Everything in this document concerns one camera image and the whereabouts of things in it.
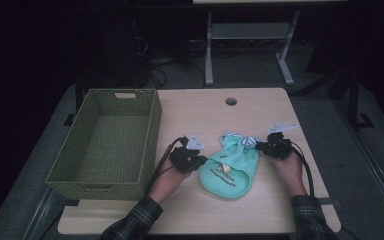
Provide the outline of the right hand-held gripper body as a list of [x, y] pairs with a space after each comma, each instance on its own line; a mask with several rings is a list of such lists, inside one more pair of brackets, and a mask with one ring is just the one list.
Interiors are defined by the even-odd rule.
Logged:
[[268, 156], [276, 159], [286, 159], [295, 150], [293, 142], [284, 137], [284, 132], [298, 128], [297, 124], [275, 124], [266, 130]]

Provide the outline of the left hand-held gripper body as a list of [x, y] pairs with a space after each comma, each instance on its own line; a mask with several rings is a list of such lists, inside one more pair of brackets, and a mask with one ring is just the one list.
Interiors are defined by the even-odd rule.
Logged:
[[197, 138], [196, 134], [192, 134], [190, 137], [179, 137], [177, 141], [181, 143], [181, 146], [175, 147], [169, 155], [173, 166], [181, 173], [197, 170], [200, 166], [195, 164], [195, 158], [192, 154], [194, 150], [201, 151], [205, 146]]

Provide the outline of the teal small shirt striped trim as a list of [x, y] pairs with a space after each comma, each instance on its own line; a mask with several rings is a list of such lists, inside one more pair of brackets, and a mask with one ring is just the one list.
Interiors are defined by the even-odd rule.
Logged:
[[257, 170], [257, 139], [226, 132], [220, 144], [221, 149], [198, 169], [201, 184], [218, 197], [241, 198], [250, 190]]

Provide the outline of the green woven basket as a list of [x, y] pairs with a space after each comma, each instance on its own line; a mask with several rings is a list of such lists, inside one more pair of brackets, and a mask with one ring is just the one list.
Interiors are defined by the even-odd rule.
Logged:
[[154, 172], [162, 107], [155, 89], [91, 89], [46, 184], [68, 199], [140, 199]]

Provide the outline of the person's left hand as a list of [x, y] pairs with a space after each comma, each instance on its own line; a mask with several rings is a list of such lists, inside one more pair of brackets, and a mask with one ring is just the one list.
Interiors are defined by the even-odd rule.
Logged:
[[179, 172], [173, 164], [167, 160], [162, 165], [159, 176], [153, 183], [148, 196], [156, 203], [162, 204], [170, 197], [181, 185], [181, 183], [190, 176], [190, 173]]

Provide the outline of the person's right hand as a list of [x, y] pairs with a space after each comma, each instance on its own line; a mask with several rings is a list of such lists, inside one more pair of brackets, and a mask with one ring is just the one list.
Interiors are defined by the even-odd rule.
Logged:
[[271, 162], [291, 197], [307, 194], [302, 180], [302, 162], [295, 153], [291, 152], [285, 159], [272, 159]]

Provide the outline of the grey tape strip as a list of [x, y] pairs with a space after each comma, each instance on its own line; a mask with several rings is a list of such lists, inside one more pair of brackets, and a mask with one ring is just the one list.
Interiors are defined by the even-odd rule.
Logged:
[[330, 197], [318, 198], [318, 201], [321, 205], [333, 205], [333, 206], [342, 206], [339, 200], [332, 199]]

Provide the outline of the black metal stand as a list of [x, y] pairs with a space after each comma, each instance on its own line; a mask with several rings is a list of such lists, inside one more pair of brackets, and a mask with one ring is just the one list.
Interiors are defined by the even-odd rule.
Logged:
[[346, 119], [355, 131], [361, 128], [373, 128], [374, 124], [366, 113], [358, 112], [359, 80], [353, 70], [340, 68], [335, 72], [334, 84], [329, 91], [329, 97], [340, 101], [346, 97]]

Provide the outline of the metal floor rail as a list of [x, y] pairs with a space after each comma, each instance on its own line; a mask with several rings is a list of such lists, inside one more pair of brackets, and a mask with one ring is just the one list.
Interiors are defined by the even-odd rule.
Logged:
[[34, 211], [22, 240], [44, 240], [62, 215], [58, 194], [47, 187]]
[[338, 101], [333, 101], [332, 104], [341, 120], [344, 122], [346, 129], [350, 133], [359, 151], [363, 155], [369, 172], [384, 198], [384, 171], [377, 162], [377, 158], [375, 157], [373, 151], [369, 149], [369, 145], [361, 135], [360, 131], [349, 122], [345, 107]]

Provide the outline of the grey metal frame table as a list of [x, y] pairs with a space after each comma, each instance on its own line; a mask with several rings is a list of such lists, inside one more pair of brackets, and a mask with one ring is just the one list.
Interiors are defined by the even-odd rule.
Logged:
[[[206, 45], [204, 59], [205, 84], [214, 84], [212, 44], [214, 40], [281, 40], [282, 48], [275, 53], [277, 65], [287, 86], [294, 84], [286, 62], [287, 54], [297, 28], [298, 20], [303, 11], [328, 4], [346, 3], [347, 0], [192, 0], [194, 7], [207, 10]], [[214, 20], [217, 11], [256, 11], [287, 12], [290, 15], [284, 21], [233, 22], [221, 23]]]

